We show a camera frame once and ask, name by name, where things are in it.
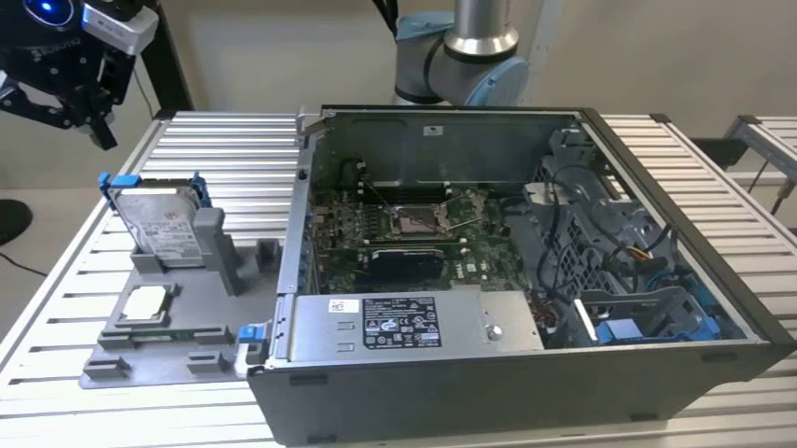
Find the power supply label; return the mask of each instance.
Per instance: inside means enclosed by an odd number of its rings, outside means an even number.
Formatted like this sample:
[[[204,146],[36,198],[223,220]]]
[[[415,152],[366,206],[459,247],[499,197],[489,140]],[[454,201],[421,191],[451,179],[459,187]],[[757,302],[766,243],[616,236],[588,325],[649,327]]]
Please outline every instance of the power supply label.
[[[363,299],[362,333],[370,350],[442,347],[435,298]]]

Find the warning label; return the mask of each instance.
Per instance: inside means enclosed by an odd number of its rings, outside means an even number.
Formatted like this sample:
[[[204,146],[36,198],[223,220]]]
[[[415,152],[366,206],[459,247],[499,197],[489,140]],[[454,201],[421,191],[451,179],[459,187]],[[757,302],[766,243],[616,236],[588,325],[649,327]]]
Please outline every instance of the warning label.
[[[148,221],[142,230],[160,259],[195,259],[202,256],[195,232],[187,220]]]
[[[371,350],[442,347],[435,298],[365,299],[362,332]]]

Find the floor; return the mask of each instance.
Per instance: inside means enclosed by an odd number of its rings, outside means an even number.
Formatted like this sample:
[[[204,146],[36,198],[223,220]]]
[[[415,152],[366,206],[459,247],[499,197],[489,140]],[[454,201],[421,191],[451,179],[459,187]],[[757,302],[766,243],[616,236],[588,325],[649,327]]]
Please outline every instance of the floor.
[[[23,201],[33,212],[31,227],[16,240],[0,246],[0,251],[17,263],[48,272],[100,199],[100,192],[98,189],[0,189],[0,198]],[[0,340],[43,280],[0,259]]]

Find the hard drive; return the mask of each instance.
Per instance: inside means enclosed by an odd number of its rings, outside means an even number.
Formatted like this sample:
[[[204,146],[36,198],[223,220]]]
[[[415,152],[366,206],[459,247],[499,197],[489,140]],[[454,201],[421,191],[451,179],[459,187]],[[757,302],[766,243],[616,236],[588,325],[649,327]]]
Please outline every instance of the hard drive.
[[[196,210],[211,206],[204,179],[198,174],[192,179],[142,179],[138,175],[119,175],[110,183],[107,179],[103,174],[102,191],[138,251],[154,254],[167,268],[202,266],[194,219]]]

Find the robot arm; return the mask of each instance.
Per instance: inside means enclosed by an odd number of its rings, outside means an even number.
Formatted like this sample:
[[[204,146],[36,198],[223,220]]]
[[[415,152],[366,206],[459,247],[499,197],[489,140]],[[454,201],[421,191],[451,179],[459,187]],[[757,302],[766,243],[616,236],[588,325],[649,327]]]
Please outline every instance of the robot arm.
[[[158,28],[158,14],[143,3],[0,0],[0,110],[86,129],[99,147],[115,147],[110,114]],[[33,103],[20,85],[52,95],[60,106]]]
[[[451,12],[407,15],[397,24],[397,103],[515,105],[529,62],[507,0],[457,0]]]

